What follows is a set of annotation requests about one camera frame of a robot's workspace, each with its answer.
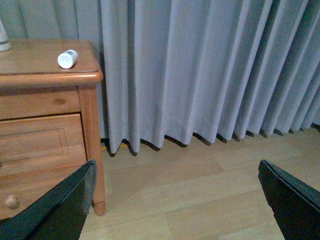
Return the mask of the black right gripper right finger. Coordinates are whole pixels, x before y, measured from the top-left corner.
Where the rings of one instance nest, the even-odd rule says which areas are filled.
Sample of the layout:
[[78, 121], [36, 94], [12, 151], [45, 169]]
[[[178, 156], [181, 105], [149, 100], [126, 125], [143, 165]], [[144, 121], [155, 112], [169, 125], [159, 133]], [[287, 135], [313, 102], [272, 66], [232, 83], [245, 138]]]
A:
[[286, 240], [320, 238], [320, 192], [268, 160], [261, 160], [258, 179]]

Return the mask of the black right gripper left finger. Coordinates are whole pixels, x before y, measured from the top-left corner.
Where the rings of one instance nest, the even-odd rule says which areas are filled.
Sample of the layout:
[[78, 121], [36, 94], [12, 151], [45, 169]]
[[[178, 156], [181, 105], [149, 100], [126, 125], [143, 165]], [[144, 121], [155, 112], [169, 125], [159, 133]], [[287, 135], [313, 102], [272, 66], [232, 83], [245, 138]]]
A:
[[77, 240], [91, 207], [97, 178], [91, 159], [0, 226], [2, 240]]

